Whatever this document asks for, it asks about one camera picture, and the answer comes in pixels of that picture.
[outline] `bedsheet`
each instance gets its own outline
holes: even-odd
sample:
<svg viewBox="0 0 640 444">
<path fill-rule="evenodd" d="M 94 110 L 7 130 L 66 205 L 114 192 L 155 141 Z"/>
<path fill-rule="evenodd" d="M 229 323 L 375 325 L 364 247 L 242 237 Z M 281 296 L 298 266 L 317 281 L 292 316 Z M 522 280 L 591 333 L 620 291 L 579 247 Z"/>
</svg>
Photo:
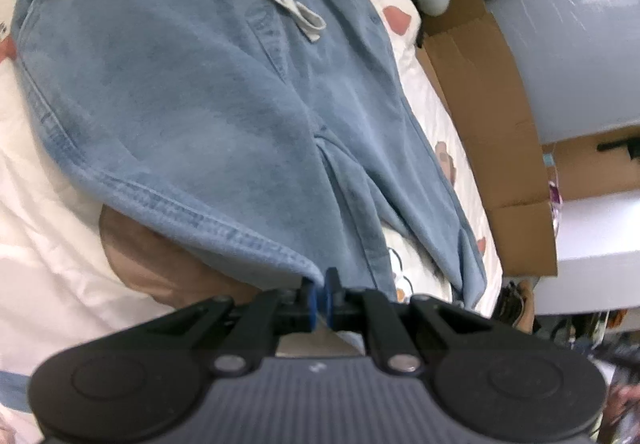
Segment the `bedsheet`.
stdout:
<svg viewBox="0 0 640 444">
<path fill-rule="evenodd" d="M 460 139 L 415 57 L 417 10 L 409 0 L 371 1 L 391 37 L 412 110 L 478 239 L 488 284 L 476 310 L 489 316 L 502 269 Z M 0 444 L 40 438 L 26 402 L 27 378 L 40 362 L 170 311 L 118 279 L 100 239 L 102 204 L 74 188 L 34 138 L 11 59 L 14 4 L 0 0 Z M 422 293 L 451 301 L 450 285 L 429 255 L 384 231 L 398 300 Z M 302 354 L 310 347 L 289 341 L 282 351 Z"/>
</svg>

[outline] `blue stripe on fabric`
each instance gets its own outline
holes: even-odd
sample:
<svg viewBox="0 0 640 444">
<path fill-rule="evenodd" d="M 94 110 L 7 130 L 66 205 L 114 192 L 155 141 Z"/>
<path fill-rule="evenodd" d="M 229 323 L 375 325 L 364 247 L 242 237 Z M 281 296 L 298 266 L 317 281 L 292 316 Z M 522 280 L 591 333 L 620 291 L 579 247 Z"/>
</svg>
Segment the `blue stripe on fabric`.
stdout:
<svg viewBox="0 0 640 444">
<path fill-rule="evenodd" d="M 0 370 L 0 404 L 10 410 L 31 413 L 27 401 L 28 376 Z"/>
</svg>

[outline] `blue denim pants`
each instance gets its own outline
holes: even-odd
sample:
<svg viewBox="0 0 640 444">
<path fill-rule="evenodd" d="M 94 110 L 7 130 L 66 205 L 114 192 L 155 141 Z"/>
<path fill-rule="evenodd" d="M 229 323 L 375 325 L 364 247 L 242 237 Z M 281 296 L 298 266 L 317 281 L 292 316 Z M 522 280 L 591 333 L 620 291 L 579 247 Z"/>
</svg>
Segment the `blue denim pants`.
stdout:
<svg viewBox="0 0 640 444">
<path fill-rule="evenodd" d="M 402 92 L 369 0 L 18 0 L 34 128 L 81 188 L 261 288 L 395 298 L 385 222 L 472 307 L 475 237 Z"/>
</svg>

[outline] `cardboard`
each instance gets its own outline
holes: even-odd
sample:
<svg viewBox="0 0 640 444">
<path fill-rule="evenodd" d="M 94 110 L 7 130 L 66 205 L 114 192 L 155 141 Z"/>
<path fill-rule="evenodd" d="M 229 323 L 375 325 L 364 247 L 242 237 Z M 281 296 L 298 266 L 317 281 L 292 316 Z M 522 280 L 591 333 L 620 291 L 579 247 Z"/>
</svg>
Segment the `cardboard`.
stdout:
<svg viewBox="0 0 640 444">
<path fill-rule="evenodd" d="M 555 276 L 556 241 L 542 149 L 498 24 L 484 0 L 451 0 L 443 15 L 424 19 L 424 31 L 428 36 L 418 60 L 428 76 L 436 74 L 505 275 Z"/>
<path fill-rule="evenodd" d="M 596 150 L 600 143 L 635 136 L 640 136 L 640 125 L 545 145 L 545 153 L 553 153 L 556 161 L 562 199 L 584 199 L 640 189 L 640 161 L 632 161 L 625 147 Z M 549 177 L 556 178 L 551 168 Z"/>
</svg>

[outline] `brown spot on fabric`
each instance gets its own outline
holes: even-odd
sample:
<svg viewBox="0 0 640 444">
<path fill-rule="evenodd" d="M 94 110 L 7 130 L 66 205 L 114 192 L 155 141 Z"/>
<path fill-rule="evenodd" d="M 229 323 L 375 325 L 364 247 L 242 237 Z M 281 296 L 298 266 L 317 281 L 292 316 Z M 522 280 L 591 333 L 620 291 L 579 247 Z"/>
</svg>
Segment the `brown spot on fabric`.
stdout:
<svg viewBox="0 0 640 444">
<path fill-rule="evenodd" d="M 484 256 L 484 252 L 486 251 L 486 238 L 482 237 L 480 240 L 476 241 L 476 244 L 478 244 L 478 251 L 480 251 L 480 254 Z"/>
<path fill-rule="evenodd" d="M 11 36 L 7 36 L 2 42 L 0 42 L 0 62 L 5 58 L 15 60 L 17 52 L 15 50 L 14 39 Z"/>
<path fill-rule="evenodd" d="M 385 15 L 386 21 L 389 24 L 391 30 L 402 36 L 409 29 L 411 23 L 411 15 L 407 15 L 404 11 L 395 6 L 387 6 L 382 10 Z"/>
<path fill-rule="evenodd" d="M 208 267 L 189 251 L 116 210 L 104 206 L 98 222 L 102 246 L 124 285 L 180 309 L 218 294 L 236 303 L 258 290 Z"/>
<path fill-rule="evenodd" d="M 438 158 L 438 162 L 440 163 L 440 167 L 442 171 L 451 183 L 452 186 L 456 183 L 456 167 L 453 164 L 453 158 L 449 155 L 447 151 L 447 144 L 439 141 L 436 143 L 436 147 L 433 150 Z"/>
</svg>

